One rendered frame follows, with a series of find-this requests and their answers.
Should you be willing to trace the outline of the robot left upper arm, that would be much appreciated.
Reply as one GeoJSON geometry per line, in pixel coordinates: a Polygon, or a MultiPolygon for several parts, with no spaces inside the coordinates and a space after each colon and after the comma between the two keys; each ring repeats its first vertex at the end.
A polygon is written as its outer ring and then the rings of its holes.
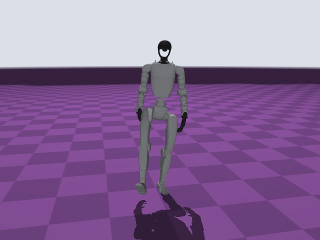
{"type": "Polygon", "coordinates": [[[178,83],[177,94],[180,97],[186,96],[187,91],[185,89],[186,80],[185,80],[184,68],[181,66],[178,66],[178,65],[174,65],[174,66],[175,66],[175,73],[178,75],[178,77],[177,77],[177,83],[178,83]]]}

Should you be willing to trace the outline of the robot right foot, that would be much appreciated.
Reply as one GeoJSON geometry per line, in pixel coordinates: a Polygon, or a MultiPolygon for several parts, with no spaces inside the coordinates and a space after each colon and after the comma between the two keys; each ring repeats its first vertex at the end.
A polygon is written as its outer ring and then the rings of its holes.
{"type": "Polygon", "coordinates": [[[141,195],[147,194],[147,188],[144,183],[136,183],[134,187],[138,191],[139,194],[141,194],[141,195]]]}

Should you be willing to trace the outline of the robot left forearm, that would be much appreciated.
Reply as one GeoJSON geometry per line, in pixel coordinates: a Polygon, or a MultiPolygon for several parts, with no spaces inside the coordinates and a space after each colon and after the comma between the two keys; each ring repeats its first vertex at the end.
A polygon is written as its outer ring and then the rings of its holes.
{"type": "Polygon", "coordinates": [[[188,100],[188,98],[187,98],[187,90],[186,90],[186,96],[179,98],[182,116],[183,116],[184,112],[187,112],[187,116],[189,115],[187,100],[188,100]]]}

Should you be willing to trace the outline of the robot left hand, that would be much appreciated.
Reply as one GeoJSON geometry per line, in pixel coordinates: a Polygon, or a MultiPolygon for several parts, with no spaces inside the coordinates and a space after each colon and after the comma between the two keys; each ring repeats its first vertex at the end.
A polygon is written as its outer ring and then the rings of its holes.
{"type": "Polygon", "coordinates": [[[177,130],[178,133],[183,130],[183,128],[184,128],[184,126],[186,124],[186,119],[188,118],[187,115],[188,115],[187,112],[184,112],[183,116],[181,116],[182,117],[182,121],[181,121],[181,126],[177,130]]]}

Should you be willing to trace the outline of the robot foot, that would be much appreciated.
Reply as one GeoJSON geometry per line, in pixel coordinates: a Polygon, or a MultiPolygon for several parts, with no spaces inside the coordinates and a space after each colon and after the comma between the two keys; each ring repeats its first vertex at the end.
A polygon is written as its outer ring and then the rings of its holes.
{"type": "Polygon", "coordinates": [[[136,183],[134,187],[138,191],[139,194],[141,194],[141,195],[147,194],[147,188],[144,183],[136,183]]]}
{"type": "Polygon", "coordinates": [[[159,191],[164,194],[167,195],[169,194],[168,190],[166,189],[165,185],[162,185],[163,183],[161,183],[161,186],[159,185],[160,182],[157,183],[156,187],[159,189],[159,191]]]}

